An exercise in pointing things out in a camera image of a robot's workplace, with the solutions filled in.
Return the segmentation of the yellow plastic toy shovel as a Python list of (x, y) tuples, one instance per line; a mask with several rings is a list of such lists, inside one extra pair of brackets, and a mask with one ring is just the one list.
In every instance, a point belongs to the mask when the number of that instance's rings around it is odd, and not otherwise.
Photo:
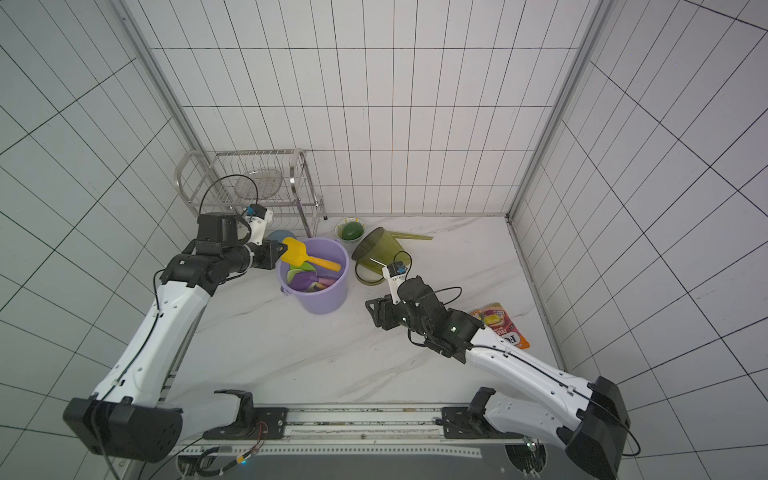
[(286, 251), (281, 255), (280, 260), (291, 266), (300, 267), (303, 263), (310, 263), (333, 272), (341, 271), (341, 265), (336, 262), (310, 256), (306, 245), (295, 238), (286, 237), (283, 244), (286, 246)]

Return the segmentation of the light green wooden-handle spade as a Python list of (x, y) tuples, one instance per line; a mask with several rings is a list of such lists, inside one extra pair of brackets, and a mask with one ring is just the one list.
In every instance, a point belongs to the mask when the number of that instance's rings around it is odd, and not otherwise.
[(286, 275), (287, 284), (294, 290), (310, 289), (318, 280), (314, 271), (305, 271), (302, 269), (291, 269)]

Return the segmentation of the purple pink toy shovel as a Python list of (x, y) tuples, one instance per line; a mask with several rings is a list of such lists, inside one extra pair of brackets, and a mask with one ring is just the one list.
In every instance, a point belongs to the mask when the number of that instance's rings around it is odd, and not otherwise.
[(321, 291), (330, 286), (333, 286), (336, 283), (337, 279), (331, 278), (331, 277), (319, 277), (312, 274), (307, 277), (307, 281), (309, 282), (307, 286), (307, 291), (314, 292), (314, 291)]

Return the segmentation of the purple plastic bucket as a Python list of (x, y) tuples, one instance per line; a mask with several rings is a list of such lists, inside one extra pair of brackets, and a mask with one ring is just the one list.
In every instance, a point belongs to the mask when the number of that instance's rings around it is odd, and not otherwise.
[(338, 240), (314, 237), (303, 241), (309, 257), (340, 266), (338, 271), (310, 263), (312, 269), (293, 266), (282, 256), (277, 264), (280, 290), (286, 296), (296, 298), (309, 313), (324, 315), (334, 312), (346, 301), (347, 277), (351, 260)]

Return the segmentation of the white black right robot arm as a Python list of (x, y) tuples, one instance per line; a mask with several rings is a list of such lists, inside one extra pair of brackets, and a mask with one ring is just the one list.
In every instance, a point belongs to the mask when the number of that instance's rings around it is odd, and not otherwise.
[(524, 399), (482, 388), (467, 410), (463, 430), (492, 427), (561, 448), (582, 471), (615, 479), (632, 439), (619, 387), (566, 373), (515, 347), (475, 316), (446, 306), (421, 277), (396, 282), (389, 294), (366, 301), (376, 327), (403, 326), (422, 337), (420, 347), (505, 381)]

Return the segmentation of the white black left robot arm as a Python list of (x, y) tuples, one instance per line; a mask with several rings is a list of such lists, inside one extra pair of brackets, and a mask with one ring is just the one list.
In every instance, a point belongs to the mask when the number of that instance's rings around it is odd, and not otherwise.
[(153, 303), (113, 369), (64, 410), (65, 424), (91, 453), (155, 463), (191, 434), (212, 430), (245, 438), (258, 431), (247, 392), (224, 390), (223, 408), (167, 407), (164, 395), (217, 288), (251, 268), (275, 269), (286, 252), (265, 237), (272, 217), (259, 204), (241, 214), (198, 216), (197, 236), (160, 270)]

